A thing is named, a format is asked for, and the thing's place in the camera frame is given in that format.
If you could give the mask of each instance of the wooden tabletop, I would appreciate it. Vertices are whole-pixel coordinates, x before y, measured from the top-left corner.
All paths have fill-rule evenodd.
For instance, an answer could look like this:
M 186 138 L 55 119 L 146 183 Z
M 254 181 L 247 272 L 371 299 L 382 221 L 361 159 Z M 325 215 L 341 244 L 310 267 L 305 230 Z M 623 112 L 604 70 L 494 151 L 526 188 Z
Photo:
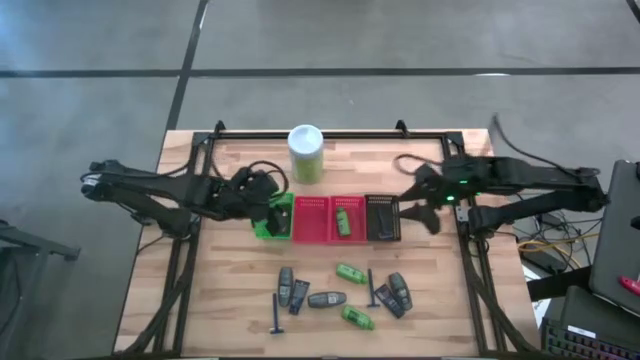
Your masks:
M 492 154 L 484 129 L 460 130 L 470 154 Z M 187 162 L 192 131 L 168 132 L 158 168 L 168 171 Z M 399 194 L 411 184 L 409 176 L 393 169 L 391 160 L 401 153 L 442 159 L 435 140 L 327 140 L 323 181 L 296 184 L 285 140 L 216 141 L 215 162 L 229 175 L 255 160 L 282 166 L 296 195 Z M 407 167 L 417 163 L 407 162 Z M 501 197 L 482 195 L 481 204 L 497 205 Z M 430 235 L 419 223 L 402 220 L 402 241 L 352 246 L 294 245 L 289 241 L 257 239 L 248 220 L 205 220 L 200 235 L 194 283 L 185 330 L 183 356 L 441 356 L 476 355 L 471 312 L 460 259 L 452 211 L 440 211 L 442 232 Z M 147 228 L 140 246 L 159 235 Z M 498 302 L 513 324 L 538 345 L 536 323 L 513 238 L 490 240 L 489 259 Z M 134 265 L 116 350 L 124 349 L 144 329 L 162 296 L 170 240 L 141 253 Z M 368 309 L 368 288 L 336 277 L 336 264 L 344 262 L 374 273 L 375 286 L 395 271 L 403 274 L 411 290 L 413 309 L 397 320 L 384 307 Z M 341 307 L 310 309 L 299 316 L 281 308 L 286 333 L 270 335 L 271 295 L 278 272 L 291 266 L 296 278 L 311 282 L 309 293 L 343 291 L 348 304 L 367 313 L 375 331 L 363 331 L 340 317 Z M 491 325 L 486 308 L 483 319 L 489 343 Z M 175 317 L 170 319 L 167 342 L 173 339 Z

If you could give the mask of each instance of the wire bundle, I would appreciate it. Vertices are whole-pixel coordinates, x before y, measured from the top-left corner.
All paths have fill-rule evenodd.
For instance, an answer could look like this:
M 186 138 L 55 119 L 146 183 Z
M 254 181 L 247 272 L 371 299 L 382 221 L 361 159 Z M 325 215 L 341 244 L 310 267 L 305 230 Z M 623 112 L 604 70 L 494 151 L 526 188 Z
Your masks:
M 599 233 L 592 233 L 592 231 L 598 225 L 600 225 L 600 223 L 602 222 L 602 218 L 582 221 L 567 221 L 563 212 L 559 212 L 559 217 L 562 218 L 563 221 L 562 224 L 558 226 L 549 226 L 545 228 L 544 224 L 539 223 L 538 220 L 534 218 L 537 228 L 537 231 L 535 233 L 529 234 L 521 229 L 514 227 L 515 230 L 524 233 L 525 236 L 519 237 L 516 234 L 508 234 L 516 237 L 516 242 L 518 243 L 518 251 L 520 252 L 540 252 L 547 250 L 555 251 L 560 256 L 560 258 L 565 261 L 564 270 L 566 270 L 567 268 L 575 270 L 576 268 L 571 263 L 576 265 L 578 268 L 582 267 L 582 265 L 573 257 L 575 251 L 584 250 L 587 255 L 587 261 L 589 265 L 591 265 L 591 255 L 589 254 L 589 250 L 587 249 L 586 243 L 584 241 L 586 239 L 596 238 L 599 235 Z M 582 231 L 574 225 L 578 223 L 588 222 L 595 222 L 595 224 L 593 224 L 586 231 Z M 551 230 L 563 232 L 563 237 L 559 239 L 547 238 L 546 232 Z M 582 247 L 576 250 L 574 248 L 574 245 L 577 242 L 581 242 Z M 528 245 L 533 245 L 535 246 L 535 248 L 529 248 Z M 569 250 L 567 251 L 566 249 L 562 248 L 561 245 L 568 245 Z

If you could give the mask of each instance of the red basket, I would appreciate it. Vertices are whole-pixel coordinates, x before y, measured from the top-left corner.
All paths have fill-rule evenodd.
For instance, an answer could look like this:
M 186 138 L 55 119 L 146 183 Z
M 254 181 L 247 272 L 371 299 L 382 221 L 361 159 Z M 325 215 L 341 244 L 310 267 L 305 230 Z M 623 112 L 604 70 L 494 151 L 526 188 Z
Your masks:
M 349 217 L 351 235 L 340 236 L 336 210 L 341 207 Z M 329 207 L 329 244 L 362 244 L 367 242 L 367 216 L 363 196 L 332 196 Z
M 329 239 L 329 198 L 296 196 L 293 204 L 293 242 L 326 244 Z

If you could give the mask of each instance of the black metal frame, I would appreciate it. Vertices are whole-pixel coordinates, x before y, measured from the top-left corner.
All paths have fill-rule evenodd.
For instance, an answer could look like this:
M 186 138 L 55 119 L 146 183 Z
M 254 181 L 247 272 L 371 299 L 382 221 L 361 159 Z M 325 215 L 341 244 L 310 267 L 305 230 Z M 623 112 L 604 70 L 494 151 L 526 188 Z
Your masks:
M 206 145 L 205 161 L 203 169 L 209 169 L 212 161 L 212 151 L 216 140 L 286 140 L 289 133 L 287 131 L 267 131 L 267 132 L 228 132 L 224 131 L 226 127 L 222 121 L 219 121 L 215 130 L 211 133 L 196 132 L 193 135 L 192 150 L 189 157 L 188 171 L 194 171 L 195 160 L 198 151 L 202 145 Z M 465 153 L 464 140 L 461 132 L 423 132 L 408 130 L 404 121 L 399 120 L 394 130 L 389 131 L 325 131 L 324 138 L 327 140 L 336 139 L 368 139 L 368 140 L 385 140 L 385 139 L 425 139 L 440 141 L 442 146 L 442 154 L 445 159 L 452 156 L 451 147 L 453 146 L 457 153 Z M 475 205 L 475 200 L 469 201 L 470 205 Z M 476 337 L 476 345 L 479 354 L 489 351 L 487 345 L 487 336 L 485 334 L 482 314 L 480 311 L 480 301 L 478 293 L 470 284 L 470 277 L 475 273 L 473 267 L 469 243 L 472 242 L 468 231 L 466 231 L 467 223 L 462 222 L 458 218 L 456 206 L 453 204 L 456 227 L 458 230 L 458 241 L 462 256 L 462 266 L 467 279 L 467 292 L 469 296 L 469 306 L 471 318 L 473 320 L 474 332 Z M 163 302 L 158 312 L 154 315 L 150 325 L 141 334 L 144 335 L 145 341 L 139 342 L 136 346 L 129 347 L 125 352 L 114 353 L 113 358 L 127 358 L 130 356 L 160 356 L 165 354 L 167 357 L 179 357 L 182 351 L 182 340 L 186 326 L 186 317 L 189 306 L 189 294 L 191 290 L 191 282 L 195 271 L 195 259 L 197 255 L 197 244 L 199 241 L 200 223 L 194 224 L 191 236 L 184 240 L 174 240 L 171 249 L 169 264 L 167 266 L 167 277 L 163 291 Z M 180 248 L 182 244 L 188 243 L 189 250 L 184 270 L 178 281 L 175 281 L 177 274 L 177 263 L 180 256 Z M 483 241 L 474 239 L 473 243 L 477 246 L 477 253 L 480 262 L 482 281 L 492 297 L 497 301 L 496 293 L 489 265 L 489 258 L 484 249 Z M 178 321 L 176 323 L 175 337 L 170 350 L 165 349 L 164 337 L 166 333 L 167 317 L 171 308 L 175 305 L 177 299 L 180 298 L 178 309 Z M 499 352 L 507 351 L 504 331 L 498 321 L 492 317 L 493 334 L 496 339 L 496 350 Z M 151 352 L 144 352 L 147 345 L 151 341 L 151 337 L 155 339 Z
M 24 340 L 25 336 L 23 333 L 24 323 L 27 321 L 27 314 L 33 304 L 49 255 L 60 255 L 67 261 L 75 261 L 80 254 L 80 248 L 66 246 L 29 234 L 5 222 L 0 222 L 0 242 L 14 245 L 13 247 L 2 249 L 1 252 L 7 252 L 7 258 L 16 256 L 13 252 L 18 252 L 27 256 L 31 255 L 34 259 L 29 264 L 29 269 L 25 276 L 26 281 L 20 281 L 23 284 L 20 286 L 15 313 L 10 315 L 10 319 L 7 320 L 9 323 L 7 324 L 6 332 L 0 338 L 0 359 L 10 359 L 18 347 L 22 346 L 22 340 Z

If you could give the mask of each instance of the concrete floor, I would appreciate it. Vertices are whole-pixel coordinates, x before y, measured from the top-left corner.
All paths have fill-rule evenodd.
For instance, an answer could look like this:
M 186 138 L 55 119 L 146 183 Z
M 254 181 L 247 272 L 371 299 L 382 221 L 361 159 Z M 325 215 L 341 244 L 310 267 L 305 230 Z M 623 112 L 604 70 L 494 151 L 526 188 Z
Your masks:
M 180 69 L 197 5 L 5 0 L 0 70 Z M 624 0 L 211 0 L 193 66 L 640 66 L 639 35 Z M 0 79 L 0 218 L 82 247 L 51 261 L 24 358 L 110 352 L 140 227 L 84 199 L 78 176 L 109 158 L 153 169 L 176 83 Z M 498 111 L 514 143 L 599 167 L 608 187 L 614 160 L 640 152 L 638 88 L 640 75 L 191 79 L 177 127 L 469 128 Z

